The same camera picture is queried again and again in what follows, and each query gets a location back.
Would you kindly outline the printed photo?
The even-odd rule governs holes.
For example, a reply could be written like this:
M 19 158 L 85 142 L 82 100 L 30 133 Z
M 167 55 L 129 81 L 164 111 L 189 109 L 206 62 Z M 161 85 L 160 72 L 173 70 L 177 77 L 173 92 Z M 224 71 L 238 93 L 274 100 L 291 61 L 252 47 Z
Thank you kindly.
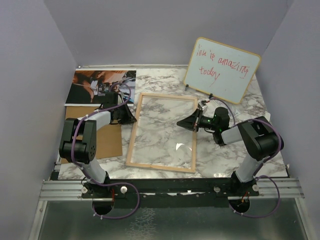
M 136 70 L 79 70 L 74 73 L 66 106 L 98 106 L 107 101 L 110 91 L 120 95 L 119 102 L 134 105 Z

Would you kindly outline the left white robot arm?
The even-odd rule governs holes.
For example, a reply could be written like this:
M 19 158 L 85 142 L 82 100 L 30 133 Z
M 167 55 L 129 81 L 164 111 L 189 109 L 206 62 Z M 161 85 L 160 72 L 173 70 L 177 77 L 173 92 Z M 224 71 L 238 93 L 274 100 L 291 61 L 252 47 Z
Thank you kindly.
M 97 131 L 114 122 L 129 125 L 137 120 L 121 94 L 108 92 L 102 103 L 92 113 L 64 122 L 59 145 L 59 155 L 76 165 L 87 181 L 93 185 L 97 196 L 106 197 L 111 190 L 109 174 L 96 159 Z

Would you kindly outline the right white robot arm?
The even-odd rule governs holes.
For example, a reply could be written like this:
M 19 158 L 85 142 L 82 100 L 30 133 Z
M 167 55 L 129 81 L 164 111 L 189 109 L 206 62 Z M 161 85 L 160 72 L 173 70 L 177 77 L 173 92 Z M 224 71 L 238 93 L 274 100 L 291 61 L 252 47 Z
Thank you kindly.
M 247 183 L 254 179 L 262 165 L 283 149 L 284 142 L 264 116 L 240 122 L 233 127 L 230 127 L 229 123 L 227 108 L 218 107 L 213 117 L 207 117 L 204 115 L 204 109 L 198 107 L 192 115 L 179 120 L 176 124 L 192 132 L 197 132 L 199 129 L 211 130 L 214 142 L 219 146 L 244 143 L 247 155 L 232 174 L 236 179 L 229 184 L 230 191 L 240 196 L 247 191 Z

